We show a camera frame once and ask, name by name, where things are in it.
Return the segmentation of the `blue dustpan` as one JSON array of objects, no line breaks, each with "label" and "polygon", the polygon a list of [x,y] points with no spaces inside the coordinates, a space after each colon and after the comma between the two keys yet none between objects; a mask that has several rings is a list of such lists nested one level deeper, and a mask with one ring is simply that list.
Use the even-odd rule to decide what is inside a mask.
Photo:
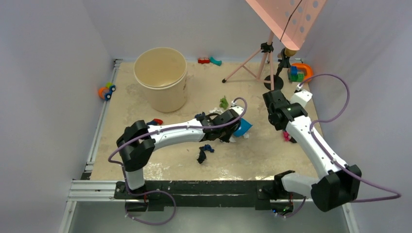
[{"label": "blue dustpan", "polygon": [[246,134],[251,128],[252,124],[249,123],[247,120],[241,118],[240,119],[240,126],[239,128],[233,133],[234,137],[241,137]]}]

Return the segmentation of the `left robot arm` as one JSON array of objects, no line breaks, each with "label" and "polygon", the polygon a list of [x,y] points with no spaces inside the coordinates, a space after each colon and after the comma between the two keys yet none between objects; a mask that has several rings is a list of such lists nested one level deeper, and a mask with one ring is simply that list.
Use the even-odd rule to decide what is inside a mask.
[{"label": "left robot arm", "polygon": [[242,107],[233,106],[222,114],[198,116],[178,124],[148,126],[145,121],[139,120],[126,127],[116,141],[127,181],[126,193],[134,199],[143,196],[143,168],[154,151],[186,142],[229,142],[232,134],[240,127],[243,112]]}]

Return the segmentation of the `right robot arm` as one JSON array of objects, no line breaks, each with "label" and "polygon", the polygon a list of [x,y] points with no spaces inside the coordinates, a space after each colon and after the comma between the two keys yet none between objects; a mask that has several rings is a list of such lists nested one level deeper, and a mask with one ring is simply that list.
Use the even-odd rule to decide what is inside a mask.
[{"label": "right robot arm", "polygon": [[327,212],[358,197],[360,181],[351,173],[361,176],[357,165],[349,166],[322,138],[305,110],[312,94],[302,89],[287,99],[281,90],[263,95],[268,121],[278,131],[286,131],[299,144],[310,159],[317,178],[288,170],[274,176],[273,193],[283,198],[289,193],[300,194],[313,200],[316,207]]}]

